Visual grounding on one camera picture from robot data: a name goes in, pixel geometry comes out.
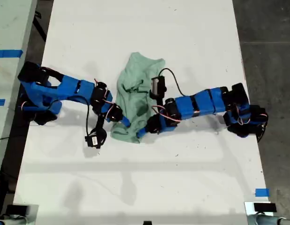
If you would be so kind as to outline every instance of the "white tabletop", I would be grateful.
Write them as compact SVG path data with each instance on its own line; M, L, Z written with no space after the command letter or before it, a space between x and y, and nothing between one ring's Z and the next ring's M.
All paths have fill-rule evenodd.
M0 50L22 50L21 58L0 58L0 138L8 137L13 122L20 82L17 76L23 66L31 32L36 0L0 0ZM0 168L8 139L0 141Z
M231 0L56 0L43 66L105 82L113 95L132 52L164 58L182 91L246 86ZM177 97L166 76L168 97ZM247 224L244 202L265 188L255 136L216 116L182 122L141 144L86 147L86 106L64 102L58 120L29 128L15 203L39 205L37 224ZM89 126L96 123L92 113ZM111 124L105 123L110 131Z

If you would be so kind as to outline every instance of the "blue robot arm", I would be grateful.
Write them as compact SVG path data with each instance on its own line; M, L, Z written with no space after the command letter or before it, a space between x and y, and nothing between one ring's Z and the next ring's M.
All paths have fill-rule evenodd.
M226 112L224 120L230 132L240 137L256 134L258 141L264 134L268 115L265 109L249 104L241 83L233 85L231 91L227 87L219 87L203 90L192 96L169 98L164 105L162 98L167 90L164 77L153 78L152 84L150 97L157 100L160 110L137 132L138 138L147 132L173 131L182 120L221 112Z
M52 86L49 77L56 78L60 84ZM98 115L96 127L89 133L86 125L86 142L90 147L100 148L107 134L102 128L104 120L121 122L129 127L129 120L123 116L122 109L112 103L113 97L107 86L78 80L63 75L49 68L39 67L37 64L26 62L18 76L25 88L22 94L22 111L25 118L34 120L39 125L57 119L61 110L62 100L70 100L85 104Z

